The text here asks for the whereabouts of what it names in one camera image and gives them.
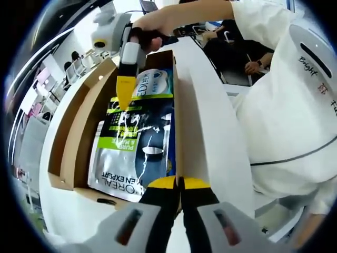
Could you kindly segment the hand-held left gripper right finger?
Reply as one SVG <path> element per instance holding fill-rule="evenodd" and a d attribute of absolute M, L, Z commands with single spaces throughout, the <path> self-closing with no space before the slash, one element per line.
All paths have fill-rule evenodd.
<path fill-rule="evenodd" d="M 291 252 L 238 208 L 220 202 L 201 179 L 181 178 L 181 205 L 191 252 Z"/>

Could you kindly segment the person's right hand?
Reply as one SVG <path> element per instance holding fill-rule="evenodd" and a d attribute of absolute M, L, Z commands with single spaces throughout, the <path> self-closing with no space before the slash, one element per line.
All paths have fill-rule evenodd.
<path fill-rule="evenodd" d="M 146 14 L 133 23 L 130 41 L 139 43 L 147 54 L 156 52 L 162 47 L 163 38 L 168 38 L 171 33 L 166 25 L 164 15 Z"/>

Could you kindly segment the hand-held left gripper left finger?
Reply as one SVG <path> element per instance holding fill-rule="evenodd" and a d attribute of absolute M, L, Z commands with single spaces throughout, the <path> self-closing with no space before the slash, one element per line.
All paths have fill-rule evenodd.
<path fill-rule="evenodd" d="M 179 207 L 174 176 L 151 182 L 139 202 L 104 219 L 95 235 L 63 252 L 165 252 Z"/>

